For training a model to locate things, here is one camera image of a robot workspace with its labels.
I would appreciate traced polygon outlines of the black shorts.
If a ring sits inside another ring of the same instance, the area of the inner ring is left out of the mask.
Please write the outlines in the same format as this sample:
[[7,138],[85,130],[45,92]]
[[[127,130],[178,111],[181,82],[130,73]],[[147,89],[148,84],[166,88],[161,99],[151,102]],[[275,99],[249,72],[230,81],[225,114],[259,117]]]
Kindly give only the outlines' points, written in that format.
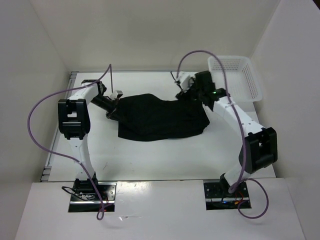
[[199,99],[163,100],[151,93],[120,99],[114,119],[119,138],[138,142],[190,138],[210,124]]

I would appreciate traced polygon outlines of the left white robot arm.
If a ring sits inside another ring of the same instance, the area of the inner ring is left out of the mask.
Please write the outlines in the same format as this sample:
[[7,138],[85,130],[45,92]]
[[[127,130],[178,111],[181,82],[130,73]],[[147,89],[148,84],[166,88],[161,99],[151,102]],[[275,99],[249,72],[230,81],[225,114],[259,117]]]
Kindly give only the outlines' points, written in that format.
[[58,101],[58,128],[67,139],[73,157],[82,164],[77,170],[75,191],[89,200],[94,200],[100,194],[100,187],[88,148],[88,134],[91,129],[88,105],[92,103],[110,116],[116,111],[123,92],[116,90],[110,96],[104,96],[107,90],[105,85],[101,81],[89,79],[83,80],[81,87],[69,98]]

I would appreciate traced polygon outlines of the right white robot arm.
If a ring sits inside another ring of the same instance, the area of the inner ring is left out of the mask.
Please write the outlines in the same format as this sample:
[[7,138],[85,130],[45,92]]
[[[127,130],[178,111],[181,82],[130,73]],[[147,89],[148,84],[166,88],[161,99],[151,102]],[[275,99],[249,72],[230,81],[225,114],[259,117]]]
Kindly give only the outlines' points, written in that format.
[[278,160],[277,133],[253,120],[231,97],[228,84],[218,88],[209,71],[177,73],[178,100],[199,100],[218,114],[240,137],[242,147],[237,163],[220,176],[219,191],[230,197],[241,182]]

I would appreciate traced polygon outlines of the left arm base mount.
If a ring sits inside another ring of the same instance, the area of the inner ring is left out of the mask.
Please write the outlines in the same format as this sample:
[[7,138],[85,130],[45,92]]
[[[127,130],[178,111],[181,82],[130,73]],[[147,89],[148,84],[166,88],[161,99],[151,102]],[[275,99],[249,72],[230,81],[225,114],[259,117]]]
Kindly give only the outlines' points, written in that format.
[[[105,205],[104,212],[114,212],[117,183],[99,182],[97,188],[102,197],[103,204]],[[76,192],[76,188],[74,186],[62,186],[61,189],[70,195],[68,207],[69,213],[97,212],[102,208],[101,201],[94,190],[88,191],[87,193],[84,191]]]

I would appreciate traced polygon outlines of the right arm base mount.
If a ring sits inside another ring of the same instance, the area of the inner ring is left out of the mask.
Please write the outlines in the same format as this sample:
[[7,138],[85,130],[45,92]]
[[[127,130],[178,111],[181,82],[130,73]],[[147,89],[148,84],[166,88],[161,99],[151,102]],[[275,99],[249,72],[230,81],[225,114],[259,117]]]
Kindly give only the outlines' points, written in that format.
[[204,197],[207,211],[251,209],[247,184],[241,183],[233,194],[224,193],[218,180],[204,180]]

